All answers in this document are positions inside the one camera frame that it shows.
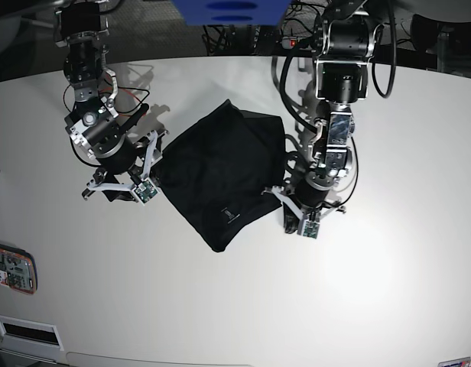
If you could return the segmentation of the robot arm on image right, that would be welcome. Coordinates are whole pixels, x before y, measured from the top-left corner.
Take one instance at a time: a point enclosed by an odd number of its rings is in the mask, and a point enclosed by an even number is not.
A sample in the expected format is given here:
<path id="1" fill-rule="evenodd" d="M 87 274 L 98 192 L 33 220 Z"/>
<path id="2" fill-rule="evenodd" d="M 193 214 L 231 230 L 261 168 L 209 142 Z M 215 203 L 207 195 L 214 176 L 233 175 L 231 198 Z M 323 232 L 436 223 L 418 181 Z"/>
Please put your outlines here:
<path id="1" fill-rule="evenodd" d="M 302 148 L 288 153 L 290 176 L 281 186 L 268 188 L 284 210 L 287 234 L 315 239 L 321 220 L 332 211 L 344 213 L 347 199 L 337 197 L 340 181 L 359 176 L 359 159 L 352 137 L 355 122 L 351 105 L 367 97 L 376 82 L 375 50 L 383 31 L 391 35 L 391 69 L 384 99 L 391 95 L 397 67 L 397 34 L 392 1 L 333 1 L 315 17 L 312 33 L 291 46 L 279 81 L 286 110 L 303 128 Z M 300 50 L 312 54 L 312 87 L 317 111 L 304 119 L 286 91 L 291 61 Z"/>

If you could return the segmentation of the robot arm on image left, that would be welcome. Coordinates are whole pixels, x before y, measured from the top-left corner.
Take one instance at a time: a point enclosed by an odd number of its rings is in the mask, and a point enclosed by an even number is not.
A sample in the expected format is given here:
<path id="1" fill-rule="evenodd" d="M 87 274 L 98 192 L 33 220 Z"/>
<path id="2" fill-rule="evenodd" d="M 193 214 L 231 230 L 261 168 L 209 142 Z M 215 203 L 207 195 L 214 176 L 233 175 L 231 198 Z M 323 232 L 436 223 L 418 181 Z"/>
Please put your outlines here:
<path id="1" fill-rule="evenodd" d="M 151 176 L 161 158 L 161 133 L 150 131 L 137 142 L 128 134 L 147 114 L 149 106 L 139 100 L 124 114 L 116 108 L 122 87 L 106 63 L 107 8 L 101 1 L 67 1 L 55 11 L 55 42 L 69 53 L 63 74 L 73 91 L 74 102 L 65 118 L 73 153 L 94 168 L 82 197 L 102 193 L 110 202 L 121 200 L 147 204 L 158 194 Z"/>

